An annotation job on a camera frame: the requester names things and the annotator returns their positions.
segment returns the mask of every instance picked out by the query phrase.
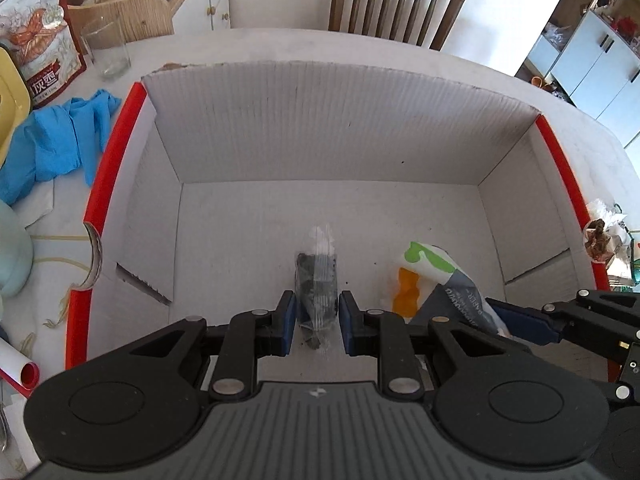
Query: printed plastic package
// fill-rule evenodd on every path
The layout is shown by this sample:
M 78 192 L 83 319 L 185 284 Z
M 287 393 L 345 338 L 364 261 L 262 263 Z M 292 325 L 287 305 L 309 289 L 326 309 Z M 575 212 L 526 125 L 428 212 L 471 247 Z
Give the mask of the printed plastic package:
M 328 333 L 337 317 L 336 257 L 329 226 L 311 231 L 307 251 L 296 256 L 296 318 L 307 345 L 328 345 Z
M 411 242 L 399 264 L 398 282 L 393 311 L 412 317 L 412 324 L 445 316 L 487 333 L 511 336 L 474 282 L 441 248 Z

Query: white cardboard box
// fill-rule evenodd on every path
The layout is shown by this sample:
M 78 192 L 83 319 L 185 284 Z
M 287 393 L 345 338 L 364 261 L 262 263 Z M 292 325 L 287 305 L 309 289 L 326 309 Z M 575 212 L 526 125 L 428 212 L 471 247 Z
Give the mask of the white cardboard box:
M 447 250 L 486 296 L 568 300 L 594 285 L 576 190 L 540 112 L 491 90 L 325 61 L 153 72 L 132 88 L 89 198 L 97 279 L 72 294 L 67 365 L 191 314 L 221 324 L 273 309 L 325 223 L 338 286 L 361 308 L 389 295 L 412 240 Z M 261 360 L 261 378 L 375 378 L 374 360 L 339 340 L 322 360 L 293 349 Z M 604 380 L 606 362 L 580 352 L 577 371 Z

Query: clear plastic bag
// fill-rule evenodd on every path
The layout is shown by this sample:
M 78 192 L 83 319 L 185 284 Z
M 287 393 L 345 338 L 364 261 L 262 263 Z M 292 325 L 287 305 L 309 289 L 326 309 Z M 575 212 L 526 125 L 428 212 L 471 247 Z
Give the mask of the clear plastic bag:
M 314 227 L 308 250 L 296 255 L 296 318 L 307 345 L 326 348 L 337 317 L 338 281 L 329 226 Z
M 574 28 L 571 25 L 568 27 L 556 27 L 552 23 L 547 23 L 543 32 L 543 36 L 558 50 L 564 49 L 573 34 Z

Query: food package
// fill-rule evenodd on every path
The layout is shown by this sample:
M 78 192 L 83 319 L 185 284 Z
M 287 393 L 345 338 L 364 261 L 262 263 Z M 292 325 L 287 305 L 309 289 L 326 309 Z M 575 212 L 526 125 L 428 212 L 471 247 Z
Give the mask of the food package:
M 474 282 L 441 248 L 411 242 L 399 263 L 398 285 L 393 312 L 412 317 L 412 324 L 444 316 L 487 333 L 511 336 Z
M 42 106 L 86 68 L 65 0 L 0 0 L 0 43 Z
M 584 228 L 584 249 L 593 263 L 608 264 L 631 244 L 631 236 L 623 224 L 626 215 L 609 209 L 600 199 L 587 204 L 587 211 L 591 222 Z
M 329 226 L 314 227 L 308 250 L 296 255 L 296 318 L 306 344 L 326 349 L 338 313 L 336 257 Z

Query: paper roll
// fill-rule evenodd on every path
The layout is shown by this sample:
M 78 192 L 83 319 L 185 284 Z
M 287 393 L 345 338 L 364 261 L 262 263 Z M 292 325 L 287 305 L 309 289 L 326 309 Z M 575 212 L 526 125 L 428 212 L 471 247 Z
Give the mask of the paper roll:
M 28 397 L 40 379 L 36 363 L 0 339 L 0 375 L 16 390 Z

